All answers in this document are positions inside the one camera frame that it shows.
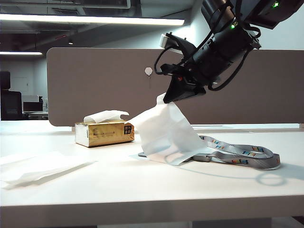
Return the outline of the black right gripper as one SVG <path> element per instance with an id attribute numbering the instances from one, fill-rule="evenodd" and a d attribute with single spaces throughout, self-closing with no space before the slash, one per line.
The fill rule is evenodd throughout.
<path id="1" fill-rule="evenodd" d="M 181 64 L 161 65 L 161 74 L 171 76 L 166 104 L 205 95 L 204 86 L 211 86 L 233 63 L 232 35 L 214 35 L 200 48 L 180 37 L 162 35 L 161 47 L 162 54 L 170 49 L 182 53 Z"/>

